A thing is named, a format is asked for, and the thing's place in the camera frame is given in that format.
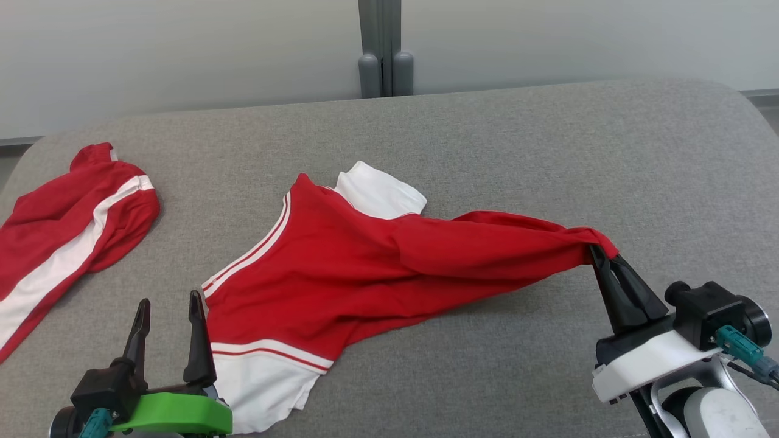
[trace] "striped trim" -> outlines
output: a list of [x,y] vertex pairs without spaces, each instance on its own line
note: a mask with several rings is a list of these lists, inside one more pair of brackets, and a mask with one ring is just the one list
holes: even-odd
[[5,348],[14,333],[24,327],[27,317],[49,292],[82,269],[83,264],[90,259],[95,251],[95,245],[103,236],[111,207],[138,191],[151,189],[153,186],[146,175],[133,176],[127,180],[114,194],[94,207],[92,221],[83,231],[70,242],[57,248],[43,263],[16,284],[14,289],[0,301],[0,349]]
[[215,355],[226,356],[244,356],[244,355],[274,355],[276,357],[294,361],[296,365],[303,365],[305,368],[312,369],[317,373],[326,373],[333,361],[313,355],[300,348],[295,348],[283,342],[272,339],[261,339],[249,344],[221,344],[219,342],[211,343],[211,351]]
[[231,275],[259,260],[259,258],[265,255],[273,244],[276,243],[279,236],[281,236],[282,231],[287,227],[287,222],[290,218],[290,201],[290,193],[287,193],[284,197],[284,205],[281,209],[281,215],[279,216],[278,221],[276,221],[276,224],[270,229],[270,232],[263,240],[260,240],[259,243],[254,245],[246,254],[238,257],[233,263],[230,263],[223,270],[220,270],[209,278],[208,281],[203,283],[203,294],[206,298],[211,296],[225,281],[227,281],[228,278],[230,278]]

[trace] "gray fabric surface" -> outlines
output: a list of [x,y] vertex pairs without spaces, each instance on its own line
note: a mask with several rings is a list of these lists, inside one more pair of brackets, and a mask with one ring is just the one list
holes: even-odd
[[[265,235],[297,173],[332,186],[357,160],[418,188],[427,215],[506,210],[596,227],[658,294],[678,279],[715,280],[779,320],[779,141],[717,84],[581,83],[125,118],[34,145],[0,196],[0,220],[80,147],[104,141],[148,173],[163,212],[0,365],[4,436],[45,436],[84,371],[121,354],[144,297],[146,378],[179,382],[189,289]],[[580,267],[349,347],[305,410],[267,436],[642,436],[630,403],[603,405],[590,387],[595,341],[608,334],[594,276]],[[736,379],[779,436],[775,391]]]

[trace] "silver metal part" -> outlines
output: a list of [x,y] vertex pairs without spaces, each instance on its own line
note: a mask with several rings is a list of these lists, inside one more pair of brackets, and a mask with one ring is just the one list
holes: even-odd
[[718,387],[737,393],[741,396],[741,398],[744,399],[744,401],[746,401],[746,403],[752,409],[752,412],[754,412],[755,416],[757,416],[755,407],[744,395],[744,393],[741,392],[741,390],[736,386],[735,382],[731,378],[730,373],[728,373],[728,362],[728,359],[722,355],[717,354],[714,355],[714,357],[712,357],[709,361],[695,362],[694,364],[684,369],[680,369],[676,373],[661,377],[652,383],[652,408],[660,416],[660,419],[663,421],[666,427],[668,427],[668,430],[671,432],[671,435],[674,438],[690,437],[687,434],[687,431],[685,431],[684,426],[682,426],[682,423],[680,423],[679,420],[677,420],[676,417],[673,416],[670,412],[667,412],[663,409],[657,393],[662,388],[669,387],[672,384],[681,382],[685,379],[698,380],[704,387]]

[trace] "white wall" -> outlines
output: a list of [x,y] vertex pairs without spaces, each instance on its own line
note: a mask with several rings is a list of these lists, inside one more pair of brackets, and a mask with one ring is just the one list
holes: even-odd
[[0,139],[360,95],[356,0],[1,0]]
[[779,88],[779,0],[414,0],[414,93],[673,75]]

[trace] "cable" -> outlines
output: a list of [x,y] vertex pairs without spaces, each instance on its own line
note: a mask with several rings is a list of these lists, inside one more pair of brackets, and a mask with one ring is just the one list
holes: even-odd
[[[750,378],[752,380],[755,380],[756,382],[760,382],[755,377],[755,373],[753,373],[752,371],[749,371],[748,369],[744,368],[743,366],[741,366],[741,365],[739,365],[739,364],[737,364],[735,362],[728,362],[728,366],[733,368],[734,370],[738,371],[739,373],[746,375],[748,378]],[[774,388],[775,390],[779,390],[779,373],[773,372],[772,375],[771,375],[771,378],[773,378],[776,381],[768,382],[768,383],[764,383],[764,384]]]

